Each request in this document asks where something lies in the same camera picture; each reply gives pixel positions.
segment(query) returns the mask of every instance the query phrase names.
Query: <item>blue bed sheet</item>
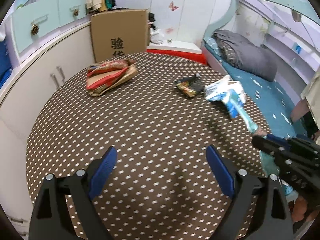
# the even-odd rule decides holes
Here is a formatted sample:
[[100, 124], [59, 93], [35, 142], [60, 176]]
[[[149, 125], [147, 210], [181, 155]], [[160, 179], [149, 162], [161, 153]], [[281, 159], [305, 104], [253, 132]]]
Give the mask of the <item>blue bed sheet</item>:
[[232, 79], [241, 82], [245, 93], [257, 104], [274, 135], [284, 138], [297, 134], [307, 134], [301, 121], [291, 122], [290, 114], [294, 108], [294, 103], [278, 82], [266, 81], [254, 74], [229, 65], [208, 44], [204, 44], [217, 60], [222, 60], [222, 66]]

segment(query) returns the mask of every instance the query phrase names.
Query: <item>round table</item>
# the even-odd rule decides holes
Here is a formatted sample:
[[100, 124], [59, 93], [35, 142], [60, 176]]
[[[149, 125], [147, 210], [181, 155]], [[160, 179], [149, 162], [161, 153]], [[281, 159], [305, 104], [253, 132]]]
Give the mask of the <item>round table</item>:
[[[113, 145], [117, 165], [93, 203], [114, 239], [208, 239], [230, 199], [206, 162], [206, 147], [214, 144], [239, 169], [263, 175], [259, 151], [242, 119], [231, 120], [222, 103], [207, 102], [203, 95], [186, 98], [174, 85], [195, 73], [204, 85], [223, 75], [170, 55], [119, 58], [136, 60], [138, 75], [132, 80], [92, 98], [82, 70], [41, 110], [27, 144], [31, 200], [48, 173], [69, 176]], [[244, 108], [269, 132], [250, 98]], [[85, 238], [71, 196], [67, 203], [76, 233]]]

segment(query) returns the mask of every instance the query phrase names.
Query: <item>gray blanket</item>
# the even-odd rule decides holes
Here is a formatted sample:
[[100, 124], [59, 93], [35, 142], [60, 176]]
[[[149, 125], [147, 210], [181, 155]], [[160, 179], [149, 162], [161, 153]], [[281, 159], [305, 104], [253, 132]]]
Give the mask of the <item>gray blanket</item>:
[[232, 65], [272, 82], [277, 72], [277, 59], [270, 50], [255, 46], [244, 36], [228, 30], [218, 30], [213, 34], [217, 43], [228, 44], [235, 53]]

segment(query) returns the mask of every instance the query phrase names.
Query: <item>light green drawer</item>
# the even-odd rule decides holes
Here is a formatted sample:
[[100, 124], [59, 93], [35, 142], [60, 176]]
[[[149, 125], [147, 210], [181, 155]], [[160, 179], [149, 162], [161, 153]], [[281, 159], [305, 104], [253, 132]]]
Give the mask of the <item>light green drawer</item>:
[[85, 17], [85, 0], [59, 0], [60, 26]]
[[[39, 27], [32, 35], [32, 25]], [[41, 0], [19, 8], [12, 13], [13, 35], [18, 52], [23, 51], [38, 38], [60, 27], [58, 0]]]

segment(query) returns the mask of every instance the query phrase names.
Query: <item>silver screw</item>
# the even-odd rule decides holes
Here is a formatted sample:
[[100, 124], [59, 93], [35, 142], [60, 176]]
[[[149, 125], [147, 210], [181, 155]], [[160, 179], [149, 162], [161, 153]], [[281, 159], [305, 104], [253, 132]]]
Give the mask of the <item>silver screw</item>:
[[241, 175], [241, 176], [246, 176], [248, 174], [248, 172], [244, 169], [239, 169], [238, 173]]
[[292, 163], [292, 160], [288, 159], [288, 160], [285, 160], [284, 162], [285, 164], [290, 165]]
[[276, 181], [278, 179], [278, 176], [276, 174], [271, 174], [270, 179], [272, 179], [273, 181]]
[[77, 176], [81, 177], [85, 174], [85, 170], [83, 170], [83, 169], [77, 170], [76, 174], [77, 174]]
[[48, 174], [45, 178], [46, 178], [46, 180], [52, 180], [53, 179], [53, 174]]

